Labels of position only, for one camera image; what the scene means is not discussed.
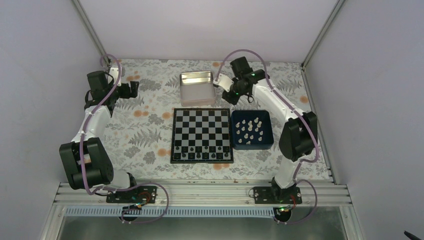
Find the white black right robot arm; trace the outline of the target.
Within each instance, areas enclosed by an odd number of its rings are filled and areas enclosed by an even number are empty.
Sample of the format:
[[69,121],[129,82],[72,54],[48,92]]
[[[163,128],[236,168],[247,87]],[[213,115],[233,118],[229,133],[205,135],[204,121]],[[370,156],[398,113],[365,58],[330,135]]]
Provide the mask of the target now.
[[245,57],[231,61],[230,66],[233,78],[219,71],[214,80],[223,89],[222,98],[236,105],[241,96],[253,97],[283,124],[278,144],[286,160],[280,163],[270,187],[271,200],[282,204],[296,195],[301,165],[319,159],[318,118],[312,111],[303,111],[290,102],[271,81],[266,68],[253,70]]

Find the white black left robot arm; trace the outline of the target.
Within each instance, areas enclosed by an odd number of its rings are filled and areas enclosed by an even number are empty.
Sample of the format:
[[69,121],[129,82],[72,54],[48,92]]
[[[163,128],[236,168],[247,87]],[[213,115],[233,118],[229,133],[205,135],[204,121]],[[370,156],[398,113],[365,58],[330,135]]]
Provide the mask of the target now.
[[120,189],[119,196],[131,203],[140,191],[135,178],[114,169],[101,140],[117,101],[138,96],[139,83],[122,83],[122,72],[122,67],[111,67],[87,74],[90,90],[85,94],[83,123],[76,136],[59,147],[59,155],[72,189]]

